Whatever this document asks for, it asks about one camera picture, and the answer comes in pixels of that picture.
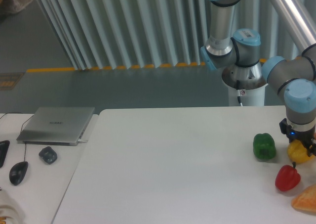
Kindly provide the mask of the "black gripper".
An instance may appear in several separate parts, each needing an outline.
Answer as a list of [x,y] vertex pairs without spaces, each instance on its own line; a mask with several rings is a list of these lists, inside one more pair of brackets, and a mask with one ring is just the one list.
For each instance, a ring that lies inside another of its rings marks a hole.
[[309,124],[295,124],[286,118],[279,123],[280,131],[286,135],[289,142],[299,140],[304,146],[307,146],[307,155],[311,157],[316,155],[316,144],[314,143],[314,133],[316,125],[314,121]]

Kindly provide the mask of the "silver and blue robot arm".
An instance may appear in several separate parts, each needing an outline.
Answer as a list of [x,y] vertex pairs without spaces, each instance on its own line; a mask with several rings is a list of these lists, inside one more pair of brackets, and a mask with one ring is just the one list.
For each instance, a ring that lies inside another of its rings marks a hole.
[[300,57],[288,61],[274,56],[261,64],[259,33],[248,28],[232,31],[235,7],[240,0],[209,1],[210,36],[200,49],[205,64],[211,70],[224,67],[222,80],[236,91],[238,105],[243,105],[242,90],[270,85],[286,109],[280,131],[289,141],[300,141],[308,156],[315,155],[316,25],[302,2],[270,0],[300,50]]

